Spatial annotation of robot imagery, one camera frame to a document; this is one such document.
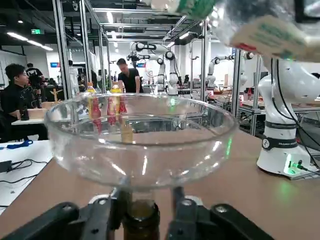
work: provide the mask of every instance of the camera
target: camera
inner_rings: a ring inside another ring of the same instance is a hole
[[[76,3],[75,1],[72,2],[72,7],[75,11],[78,11],[78,3]]]

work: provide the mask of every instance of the blue lanyard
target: blue lanyard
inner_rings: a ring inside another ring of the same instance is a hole
[[[18,149],[18,148],[28,147],[29,145],[31,145],[33,143],[34,143],[34,141],[28,140],[28,141],[24,141],[21,144],[11,144],[11,145],[7,145],[7,146],[2,146],[2,147],[0,147],[0,150],[2,150],[2,149]]]

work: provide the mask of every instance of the ceiling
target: ceiling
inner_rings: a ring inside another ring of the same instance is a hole
[[[75,11],[72,0],[61,0],[63,7],[64,24],[66,28],[67,42],[74,45],[76,40],[82,42],[81,21],[79,8]],[[90,0],[93,8],[112,8],[125,10],[150,10],[140,0]],[[106,12],[97,12],[96,15],[101,23],[108,24]],[[162,40],[175,24],[181,19],[181,16],[169,14],[145,14],[145,13],[113,13],[114,23],[119,24],[144,24],[142,27],[114,27],[103,26],[108,34],[111,31],[118,33],[117,39],[132,40]],[[87,10],[87,32],[89,42],[98,45],[98,28],[95,19]],[[148,27],[148,25],[158,25],[157,27]],[[31,35],[31,29],[44,30],[44,34]],[[194,36],[184,40],[179,40],[179,34],[187,31],[200,33],[201,28],[197,21],[186,19],[182,22],[167,41],[175,41],[177,44],[187,44]],[[52,0],[3,0],[0,8],[0,45],[21,45],[27,44],[7,35],[7,32],[15,32],[28,39],[32,39],[41,44],[55,44],[57,42],[55,31],[55,19]]]

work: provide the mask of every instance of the glass funnel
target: glass funnel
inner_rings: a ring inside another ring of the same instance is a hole
[[[45,123],[63,168],[140,192],[214,172],[238,128],[229,112],[205,102],[146,94],[85,94],[54,106]]]

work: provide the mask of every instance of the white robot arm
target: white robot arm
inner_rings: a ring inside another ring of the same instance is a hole
[[[296,141],[297,116],[292,103],[310,103],[319,95],[320,80],[298,62],[262,57],[272,74],[259,82],[266,110],[264,139],[257,165],[270,173],[289,178],[306,174],[297,164],[310,166],[310,156]]]
[[[153,44],[153,43],[142,43],[135,42],[131,46],[133,52],[141,52],[142,50],[148,50],[150,55],[148,56],[157,56],[164,55],[164,57],[170,61],[170,75],[169,75],[169,84],[168,84],[168,95],[177,95],[177,82],[178,82],[178,73],[177,73],[177,62],[176,57],[170,49],[162,44]],[[157,59],[158,64],[160,64],[160,70],[158,74],[157,83],[158,85],[164,86],[164,73],[165,73],[165,64],[162,58]]]
[[[248,78],[245,75],[245,63],[246,60],[250,60],[254,57],[254,54],[252,52],[246,52],[244,51],[242,54],[242,61],[240,61],[240,88],[245,85],[247,82]],[[224,60],[234,60],[235,57],[233,55],[229,56],[216,56],[213,58],[209,64],[209,70],[208,70],[208,75],[207,75],[207,80],[209,81],[208,83],[208,90],[214,89],[217,86],[215,85],[216,77],[214,76],[214,71],[215,71],[215,65],[219,64],[221,61]]]
[[[208,81],[207,90],[215,89],[217,86],[215,85],[216,77],[214,76],[215,65],[219,64],[223,60],[233,60],[235,57],[233,55],[229,56],[216,56],[209,63],[209,70],[206,80]]]
[[[243,51],[242,60],[240,61],[240,77],[239,77],[239,91],[240,93],[244,92],[243,86],[248,81],[248,77],[245,75],[245,65],[246,60],[251,60],[254,58],[254,54],[250,51]]]
[[[165,88],[165,71],[166,71],[166,66],[164,63],[164,60],[160,58],[158,55],[150,54],[150,55],[141,55],[141,54],[136,54],[136,53],[131,53],[127,59],[131,59],[132,61],[139,61],[139,60],[155,60],[159,65],[159,72],[157,77],[157,91],[162,92]]]

